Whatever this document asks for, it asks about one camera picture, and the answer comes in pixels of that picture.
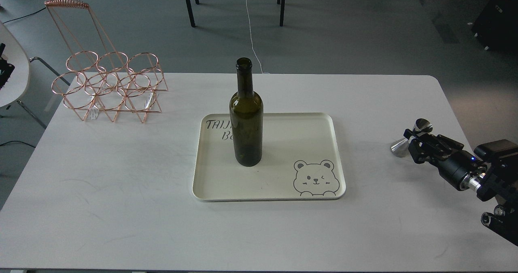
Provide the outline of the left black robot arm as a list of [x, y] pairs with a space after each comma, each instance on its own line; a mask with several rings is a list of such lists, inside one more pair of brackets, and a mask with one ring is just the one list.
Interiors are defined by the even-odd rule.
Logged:
[[11, 77], [12, 72], [15, 69], [15, 66], [12, 65], [2, 57], [2, 54], [5, 50], [5, 43], [0, 44], [0, 89], [4, 87], [4, 85], [8, 82], [8, 79]]

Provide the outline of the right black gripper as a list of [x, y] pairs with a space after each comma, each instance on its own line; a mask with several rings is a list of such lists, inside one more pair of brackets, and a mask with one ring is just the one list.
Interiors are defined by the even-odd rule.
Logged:
[[426, 134], [433, 129], [406, 129], [409, 153], [416, 164], [429, 162], [439, 175], [459, 191], [468, 189], [471, 177], [486, 172], [486, 164], [464, 150], [464, 144], [443, 135]]

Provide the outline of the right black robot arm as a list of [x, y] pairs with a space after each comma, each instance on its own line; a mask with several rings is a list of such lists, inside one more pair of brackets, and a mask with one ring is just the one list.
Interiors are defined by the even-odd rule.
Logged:
[[497, 199], [494, 212], [485, 212], [481, 223], [517, 244], [517, 144], [507, 139], [478, 145], [474, 154], [443, 135], [405, 130], [409, 152], [417, 164], [428, 162], [459, 191], [472, 189], [481, 201]]

